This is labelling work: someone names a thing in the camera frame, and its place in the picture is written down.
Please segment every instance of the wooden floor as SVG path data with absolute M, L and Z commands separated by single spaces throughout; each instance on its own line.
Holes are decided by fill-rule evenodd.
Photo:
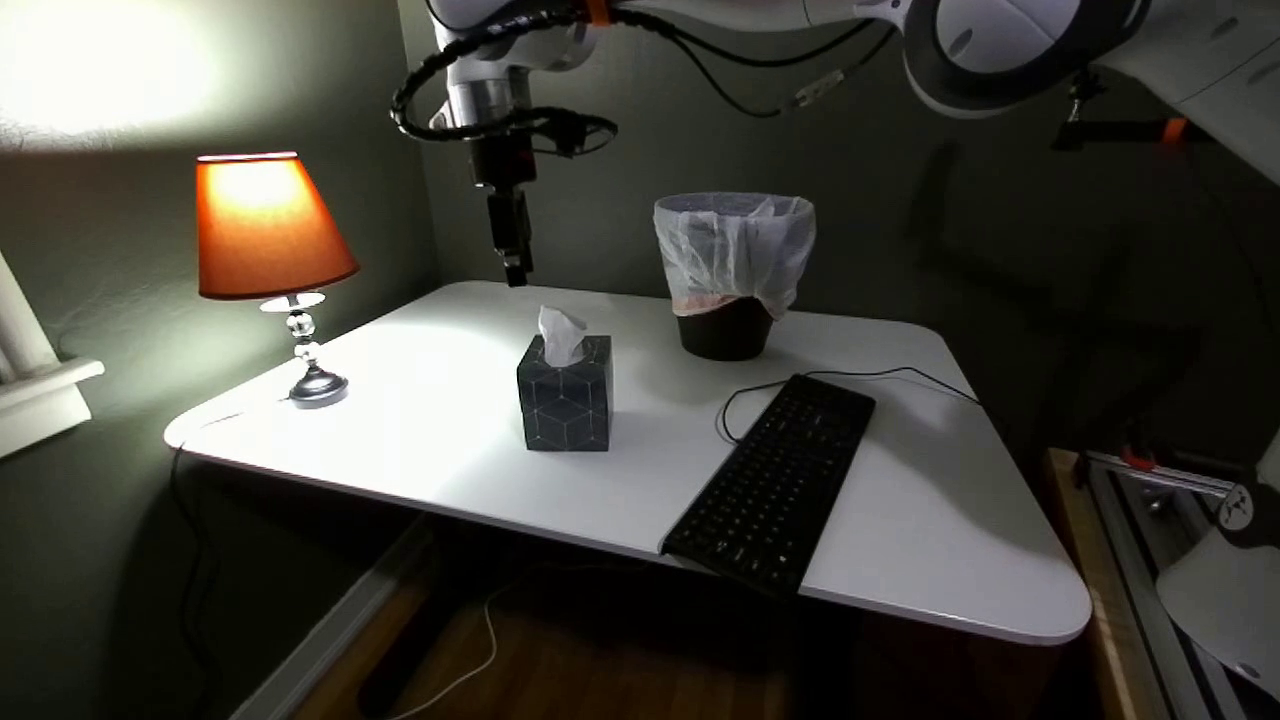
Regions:
M 430 579 L 359 689 L 304 715 L 999 720 L 1097 708 L 1071 648 L 1022 651 L 810 601 L 780 606 L 723 579 L 495 532 L 452 535 L 449 554 L 470 563 Z

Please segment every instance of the tissue box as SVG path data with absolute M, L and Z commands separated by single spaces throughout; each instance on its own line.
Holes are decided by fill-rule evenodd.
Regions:
M 536 450 L 606 450 L 606 335 L 584 335 L 584 360 L 544 363 L 536 335 L 516 369 L 524 444 Z

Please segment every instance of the white plastic bag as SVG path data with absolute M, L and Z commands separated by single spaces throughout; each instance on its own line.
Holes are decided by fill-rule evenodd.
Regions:
M 810 251 L 810 204 L 764 190 L 686 190 L 650 207 L 676 314 L 757 294 L 766 314 L 795 303 Z

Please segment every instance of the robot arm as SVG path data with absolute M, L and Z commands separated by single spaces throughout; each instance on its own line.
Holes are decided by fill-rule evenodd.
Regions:
M 1112 67 L 1146 83 L 1204 133 L 1280 178 L 1280 5 L 1277 0 L 426 0 L 435 57 L 393 103 L 401 133 L 466 140 L 486 190 L 490 241 L 507 282 L 524 282 L 536 176 L 533 134 L 575 154 L 606 119 L 533 106 L 527 72 L 575 67 L 592 57 L 587 23 L 645 15 L 728 33 L 798 33 L 888 23 L 905 75 L 942 114 L 991 114 L 1081 67 Z M 449 72 L 449 106 L 419 127 L 413 90 Z

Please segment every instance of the white desk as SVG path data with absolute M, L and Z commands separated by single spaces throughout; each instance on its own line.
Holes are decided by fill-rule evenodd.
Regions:
M 516 360 L 540 303 L 610 335 L 610 447 L 527 450 Z M 330 490 L 665 560 L 661 539 L 728 455 L 730 387 L 810 369 L 915 363 L 967 387 L 949 345 L 915 323 L 791 310 L 747 363 L 680 347 L 668 300 L 449 282 L 323 347 L 353 379 L 330 409 L 285 401 L 278 363 L 168 422 L 165 439 Z M 802 597 L 1013 645 L 1065 645 L 1089 590 L 980 403 L 919 374 L 844 379 L 879 401 Z M 730 403 L 744 431 L 770 391 Z

